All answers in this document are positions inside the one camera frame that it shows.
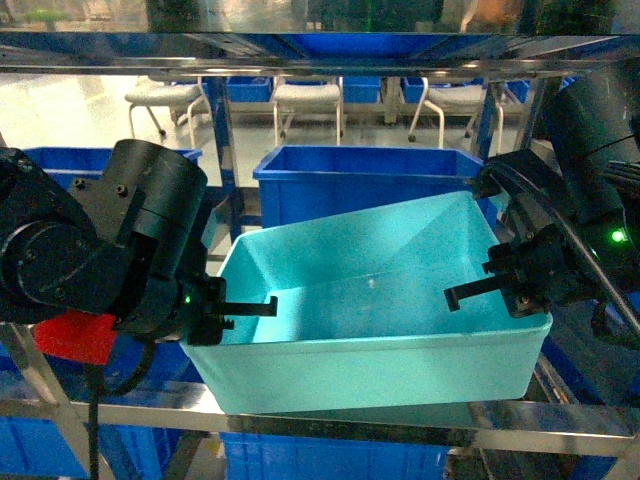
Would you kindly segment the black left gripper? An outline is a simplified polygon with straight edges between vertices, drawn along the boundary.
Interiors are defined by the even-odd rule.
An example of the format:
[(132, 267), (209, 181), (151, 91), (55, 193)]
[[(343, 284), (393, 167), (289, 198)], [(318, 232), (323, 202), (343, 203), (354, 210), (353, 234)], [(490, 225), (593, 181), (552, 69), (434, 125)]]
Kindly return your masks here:
[(225, 316), (276, 317), (278, 298), (268, 303), (226, 302), (227, 282), (220, 277), (208, 277), (194, 285), (189, 293), (189, 321), (187, 343), (191, 346), (214, 346), (221, 343), (225, 330), (232, 330), (234, 322)]

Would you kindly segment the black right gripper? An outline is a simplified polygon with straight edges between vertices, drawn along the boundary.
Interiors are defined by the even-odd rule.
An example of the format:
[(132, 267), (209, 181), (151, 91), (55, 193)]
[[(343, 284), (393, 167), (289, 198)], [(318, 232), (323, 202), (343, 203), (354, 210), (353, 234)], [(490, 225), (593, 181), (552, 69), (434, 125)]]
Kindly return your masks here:
[(446, 289), (448, 308), (458, 311), (461, 300), (500, 290), (514, 318), (548, 312), (553, 302), (566, 303), (575, 294), (575, 269), (567, 252), (558, 229), (492, 246), (483, 269), (495, 276)]

